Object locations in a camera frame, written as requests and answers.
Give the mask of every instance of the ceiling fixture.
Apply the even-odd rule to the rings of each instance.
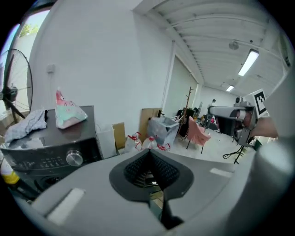
[[[237,43],[237,41],[232,41],[229,43],[229,48],[232,49],[232,50],[237,50],[239,48],[239,45]]]
[[[232,89],[234,88],[234,86],[230,85],[228,88],[227,88],[227,92],[230,92]]]
[[[254,61],[258,58],[258,56],[259,56],[258,51],[254,49],[250,49],[247,59],[244,65],[242,66],[240,72],[238,73],[238,75],[244,76],[247,73],[247,71],[250,69],[250,67],[253,65]]]

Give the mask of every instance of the plastic bin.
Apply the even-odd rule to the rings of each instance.
[[[173,145],[179,123],[167,117],[156,118],[153,117],[149,120],[147,126],[147,135],[155,137],[155,140],[160,145],[169,143]]]
[[[102,127],[101,130],[96,130],[102,158],[105,159],[116,156],[115,135],[112,125],[106,125]]]

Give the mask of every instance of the washing machine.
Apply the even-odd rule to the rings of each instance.
[[[55,110],[48,110],[47,128],[0,147],[20,179],[36,197],[76,169],[102,160],[95,131],[94,107],[81,107],[88,118],[67,129],[55,125]]]

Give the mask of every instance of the pink cloth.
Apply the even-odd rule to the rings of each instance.
[[[188,140],[204,146],[209,139],[211,139],[211,136],[205,133],[205,128],[200,127],[190,116]]]

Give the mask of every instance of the washing machine knob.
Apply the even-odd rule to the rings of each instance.
[[[66,162],[71,166],[80,166],[83,163],[82,154],[79,151],[71,150],[66,154]]]

